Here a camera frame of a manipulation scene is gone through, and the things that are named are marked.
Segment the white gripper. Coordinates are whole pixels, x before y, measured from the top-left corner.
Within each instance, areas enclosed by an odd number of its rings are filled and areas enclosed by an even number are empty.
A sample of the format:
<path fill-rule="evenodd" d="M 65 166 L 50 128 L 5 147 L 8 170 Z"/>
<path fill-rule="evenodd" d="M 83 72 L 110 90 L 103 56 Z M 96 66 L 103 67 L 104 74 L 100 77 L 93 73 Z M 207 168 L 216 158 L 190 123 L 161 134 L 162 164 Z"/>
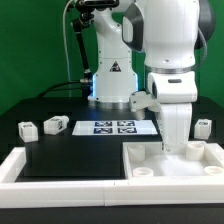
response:
<path fill-rule="evenodd" d="M 129 105 L 136 120 L 145 118 L 145 108 L 155 113 L 164 150 L 177 151 L 188 144 L 192 118 L 191 103 L 159 103 L 152 94 L 138 91 L 130 95 Z"/>

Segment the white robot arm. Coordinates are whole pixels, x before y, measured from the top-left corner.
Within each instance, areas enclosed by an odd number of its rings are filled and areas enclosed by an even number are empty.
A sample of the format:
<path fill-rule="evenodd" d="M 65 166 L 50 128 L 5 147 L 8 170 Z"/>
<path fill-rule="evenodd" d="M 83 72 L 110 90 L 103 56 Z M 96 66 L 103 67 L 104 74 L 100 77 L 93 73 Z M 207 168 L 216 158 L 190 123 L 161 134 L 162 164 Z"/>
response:
<path fill-rule="evenodd" d="M 197 100 L 195 55 L 206 49 L 215 28 L 208 0 L 124 0 L 119 10 L 95 10 L 98 70 L 89 103 L 104 108 L 127 106 L 138 119 L 156 114 L 163 147 L 185 146 L 192 103 Z"/>

